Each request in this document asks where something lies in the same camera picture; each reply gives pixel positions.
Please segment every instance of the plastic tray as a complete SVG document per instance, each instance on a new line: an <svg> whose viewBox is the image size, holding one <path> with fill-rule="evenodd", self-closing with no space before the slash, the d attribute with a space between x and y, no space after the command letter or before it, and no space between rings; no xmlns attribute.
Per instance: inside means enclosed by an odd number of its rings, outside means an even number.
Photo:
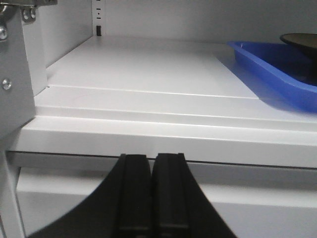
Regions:
<svg viewBox="0 0 317 238"><path fill-rule="evenodd" d="M317 112L317 87L305 83L311 61L286 44L229 42L236 61L281 93L290 104Z"/></svg>

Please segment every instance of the white shelf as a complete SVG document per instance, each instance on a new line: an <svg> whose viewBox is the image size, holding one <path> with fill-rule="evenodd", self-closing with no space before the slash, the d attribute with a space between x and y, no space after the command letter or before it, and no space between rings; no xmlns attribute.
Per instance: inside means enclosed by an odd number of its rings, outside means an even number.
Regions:
<svg viewBox="0 0 317 238"><path fill-rule="evenodd" d="M317 167L317 115L285 103L226 45L92 37L47 72L12 150Z"/></svg>

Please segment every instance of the metal bracket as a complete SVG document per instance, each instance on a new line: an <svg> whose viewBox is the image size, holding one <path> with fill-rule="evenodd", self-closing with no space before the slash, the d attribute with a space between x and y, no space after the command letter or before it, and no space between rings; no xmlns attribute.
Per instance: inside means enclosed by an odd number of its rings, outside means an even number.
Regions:
<svg viewBox="0 0 317 238"><path fill-rule="evenodd" d="M6 40L7 29L5 23L1 23L1 18L8 6L21 7L22 20L33 23L36 20L36 8L56 4L57 0L0 0L0 41Z"/></svg>
<svg viewBox="0 0 317 238"><path fill-rule="evenodd" d="M0 0L0 5L13 5L21 7L40 7L56 4L57 0Z"/></svg>

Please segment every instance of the bolt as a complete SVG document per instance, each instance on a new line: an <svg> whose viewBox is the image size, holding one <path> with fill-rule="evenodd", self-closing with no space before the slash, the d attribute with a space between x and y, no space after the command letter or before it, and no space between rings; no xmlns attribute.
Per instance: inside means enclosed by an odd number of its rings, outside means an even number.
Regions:
<svg viewBox="0 0 317 238"><path fill-rule="evenodd" d="M36 10L35 10L35 8L32 8L32 9L30 10L30 14L31 14L31 18L32 18L32 19L35 19L35 18L36 18Z"/></svg>
<svg viewBox="0 0 317 238"><path fill-rule="evenodd" d="M8 37L8 30L5 26L0 25L0 41L4 41Z"/></svg>
<svg viewBox="0 0 317 238"><path fill-rule="evenodd" d="M22 12L22 15L23 15L24 20L27 21L30 18L30 11L28 9L24 9Z"/></svg>
<svg viewBox="0 0 317 238"><path fill-rule="evenodd" d="M5 78L1 85L4 90L9 90L12 87L12 82L10 79Z"/></svg>

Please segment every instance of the white wall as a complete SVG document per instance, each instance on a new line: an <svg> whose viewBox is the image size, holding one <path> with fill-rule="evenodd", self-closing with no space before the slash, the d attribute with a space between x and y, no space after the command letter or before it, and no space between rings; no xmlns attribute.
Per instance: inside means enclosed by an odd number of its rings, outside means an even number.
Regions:
<svg viewBox="0 0 317 238"><path fill-rule="evenodd" d="M316 0L106 0L106 32L225 43L317 33Z"/></svg>
<svg viewBox="0 0 317 238"><path fill-rule="evenodd" d="M40 7L40 21L49 66L92 36L91 0L58 0Z"/></svg>

